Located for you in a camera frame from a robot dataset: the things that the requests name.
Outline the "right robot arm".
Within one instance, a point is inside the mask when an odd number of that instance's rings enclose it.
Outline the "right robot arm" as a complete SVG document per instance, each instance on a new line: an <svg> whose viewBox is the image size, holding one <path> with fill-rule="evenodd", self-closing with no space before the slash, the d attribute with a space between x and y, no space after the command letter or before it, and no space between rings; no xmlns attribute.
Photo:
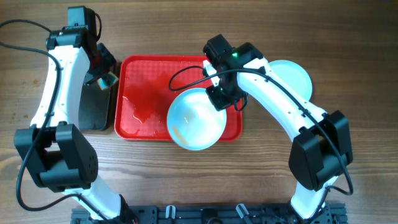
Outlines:
<svg viewBox="0 0 398 224"><path fill-rule="evenodd" d="M252 96L288 134L289 168L297 180L290 206L302 221L319 216L331 189L353 194L347 170L353 161L351 137L342 112L329 114L300 96L249 42L233 47L219 34L207 41L203 53L206 78L219 78L206 89L216 110Z"/></svg>

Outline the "light blue plate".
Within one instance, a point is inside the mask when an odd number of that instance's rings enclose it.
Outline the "light blue plate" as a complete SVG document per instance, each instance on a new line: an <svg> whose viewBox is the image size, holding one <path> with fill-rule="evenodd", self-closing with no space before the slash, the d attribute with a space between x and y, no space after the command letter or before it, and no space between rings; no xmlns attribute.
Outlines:
<svg viewBox="0 0 398 224"><path fill-rule="evenodd" d="M216 110L204 88L191 88L179 94L170 105L167 131L178 146L201 151L221 138L227 118L226 110Z"/></svg>
<svg viewBox="0 0 398 224"><path fill-rule="evenodd" d="M269 62L271 69L303 99L309 101L313 93L313 85L307 71L299 64L289 60Z"/></svg>

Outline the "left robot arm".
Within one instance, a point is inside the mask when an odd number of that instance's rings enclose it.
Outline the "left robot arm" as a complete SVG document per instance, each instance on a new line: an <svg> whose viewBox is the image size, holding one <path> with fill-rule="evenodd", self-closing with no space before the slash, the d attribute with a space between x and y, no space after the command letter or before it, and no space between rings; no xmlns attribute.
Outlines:
<svg viewBox="0 0 398 224"><path fill-rule="evenodd" d="M78 124L82 87L87 74L101 68L97 49L100 18L85 6L68 8L68 24L50 32L43 52L49 58L44 92L27 129L14 135L22 165L16 184L20 206L31 212L46 210L73 198L95 223L137 223L138 218L124 198L112 191L98 175L96 151ZM41 207L22 200L22 177L29 171L36 186L62 197Z"/></svg>

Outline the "green yellow sponge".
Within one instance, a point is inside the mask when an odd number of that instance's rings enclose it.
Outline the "green yellow sponge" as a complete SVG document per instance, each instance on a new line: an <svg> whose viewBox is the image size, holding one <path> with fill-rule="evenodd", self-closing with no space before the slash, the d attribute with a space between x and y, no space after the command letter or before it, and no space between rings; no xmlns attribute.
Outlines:
<svg viewBox="0 0 398 224"><path fill-rule="evenodd" d="M97 84L101 90L106 90L108 88L111 88L118 81L119 81L119 78L113 72L108 72L108 73L102 75L97 80Z"/></svg>

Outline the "light blue plate top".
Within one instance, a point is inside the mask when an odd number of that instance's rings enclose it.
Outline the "light blue plate top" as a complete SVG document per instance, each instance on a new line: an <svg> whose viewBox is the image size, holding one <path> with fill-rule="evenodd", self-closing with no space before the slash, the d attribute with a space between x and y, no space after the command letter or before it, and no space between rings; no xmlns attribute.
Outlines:
<svg viewBox="0 0 398 224"><path fill-rule="evenodd" d="M170 105L167 131L178 146L201 151L221 138L227 118L226 110L216 110L204 88L191 88L179 94Z"/></svg>

